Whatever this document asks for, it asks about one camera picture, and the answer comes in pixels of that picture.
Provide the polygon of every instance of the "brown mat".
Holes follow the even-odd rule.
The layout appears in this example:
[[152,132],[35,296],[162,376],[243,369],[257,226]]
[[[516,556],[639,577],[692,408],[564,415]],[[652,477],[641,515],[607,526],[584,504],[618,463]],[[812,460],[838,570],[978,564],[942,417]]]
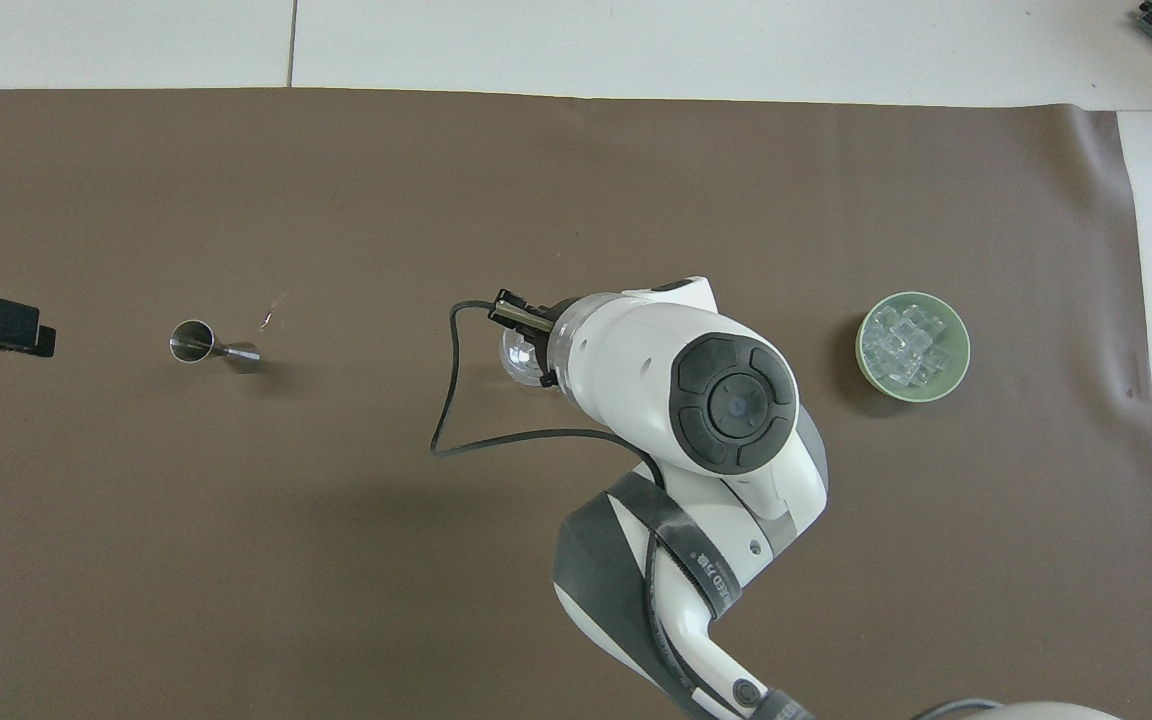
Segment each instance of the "brown mat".
[[[0,354],[0,717],[681,717],[550,588],[559,521],[634,458],[425,446],[452,302],[687,274],[782,348],[829,453],[719,643],[823,719],[1152,719],[1114,115],[314,90],[0,92],[0,295],[59,331]],[[854,367],[900,290],[973,333],[932,406]],[[175,363],[195,316],[270,372]],[[584,423],[465,334],[448,441]]]

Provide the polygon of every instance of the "green bowl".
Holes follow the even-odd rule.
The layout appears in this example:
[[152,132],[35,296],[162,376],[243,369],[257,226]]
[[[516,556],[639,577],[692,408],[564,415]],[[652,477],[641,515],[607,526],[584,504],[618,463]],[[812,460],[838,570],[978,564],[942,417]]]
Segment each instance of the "green bowl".
[[[912,304],[923,306],[929,314],[935,314],[943,320],[945,331],[940,338],[935,339],[935,346],[946,350],[950,355],[950,361],[940,373],[929,378],[925,386],[901,387],[890,378],[874,377],[874,370],[869,367],[869,364],[865,363],[865,356],[861,351],[861,333],[865,329],[865,323],[873,318],[880,306],[892,305],[900,311]],[[884,300],[879,300],[876,305],[869,309],[865,319],[861,320],[861,326],[856,328],[856,364],[861,365],[861,374],[864,374],[869,384],[877,387],[884,395],[890,395],[896,400],[931,402],[950,395],[950,392],[958,387],[958,384],[963,382],[963,378],[968,374],[970,361],[972,361],[972,341],[968,338],[968,328],[963,324],[963,318],[955,313],[954,306],[948,306],[940,297],[929,295],[925,291],[897,291],[896,295],[888,295]]]

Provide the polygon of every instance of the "clear ice cube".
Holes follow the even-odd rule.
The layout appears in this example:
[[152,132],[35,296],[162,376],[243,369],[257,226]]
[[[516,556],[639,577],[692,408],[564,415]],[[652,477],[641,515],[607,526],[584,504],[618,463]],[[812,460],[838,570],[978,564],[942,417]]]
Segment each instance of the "clear ice cube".
[[887,333],[882,338],[879,338],[878,350],[879,354],[895,359],[909,354],[909,343],[902,340],[901,336],[897,336],[896,333]]
[[909,382],[914,380],[914,376],[918,373],[919,367],[918,359],[908,357],[908,359],[896,361],[895,367],[887,373],[887,377],[901,387],[909,387]]
[[887,328],[885,328],[877,318],[870,318],[867,323],[865,323],[865,329],[861,332],[861,347],[877,346],[878,340],[879,338],[882,338],[884,332],[887,332]]
[[924,323],[916,324],[918,324],[918,328],[920,331],[932,336],[932,340],[937,340],[937,338],[940,338],[940,334],[945,332],[945,320],[937,318],[935,314],[932,314],[931,318]]
[[882,327],[889,328],[892,325],[900,323],[900,313],[897,313],[896,309],[892,305],[882,305],[878,309],[877,313],[874,313],[874,319],[877,319],[878,324],[881,324]]
[[932,346],[923,354],[923,366],[931,374],[940,373],[948,364],[950,364],[950,355],[941,350],[940,346]]
[[914,304],[907,306],[904,310],[901,310],[900,316],[915,325],[923,325],[927,321],[927,311],[923,310],[918,304]]
[[914,320],[909,318],[901,318],[900,323],[893,325],[892,334],[901,338],[901,341],[904,341],[914,354],[923,355],[932,346],[932,336],[920,331],[918,325],[915,325]]

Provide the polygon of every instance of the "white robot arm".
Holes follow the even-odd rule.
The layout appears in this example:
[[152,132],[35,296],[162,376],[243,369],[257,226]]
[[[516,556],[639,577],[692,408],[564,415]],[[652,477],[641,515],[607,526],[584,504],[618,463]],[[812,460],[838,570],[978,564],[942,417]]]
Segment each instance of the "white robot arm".
[[[535,347],[540,384],[614,434],[544,430],[439,450],[456,387],[456,323],[485,306]],[[790,366],[719,314],[705,278],[530,306],[510,291],[453,309],[453,376],[435,455],[513,439],[613,439],[643,464],[564,521],[554,592],[581,631],[696,720],[808,720],[708,638],[744,588],[826,506],[824,442]],[[987,720],[1105,720],[1060,703],[957,702],[919,720],[980,710]]]

